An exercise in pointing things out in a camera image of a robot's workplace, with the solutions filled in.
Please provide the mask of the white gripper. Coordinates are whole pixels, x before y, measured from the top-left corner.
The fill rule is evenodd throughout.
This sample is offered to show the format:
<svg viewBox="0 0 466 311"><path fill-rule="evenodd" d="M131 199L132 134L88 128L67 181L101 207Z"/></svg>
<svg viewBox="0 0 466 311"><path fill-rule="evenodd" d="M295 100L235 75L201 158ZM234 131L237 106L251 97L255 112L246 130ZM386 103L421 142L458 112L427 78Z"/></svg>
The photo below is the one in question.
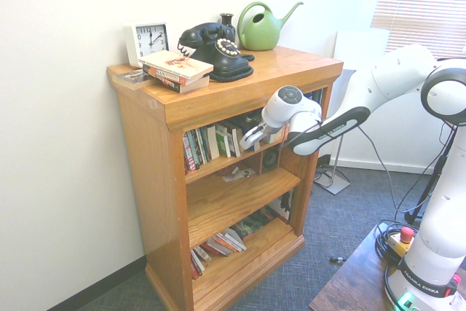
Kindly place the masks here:
<svg viewBox="0 0 466 311"><path fill-rule="evenodd" d="M240 145L244 150L247 150L271 133L272 129L270 126L267 124L258 124L244 134L240 140Z"/></svg>

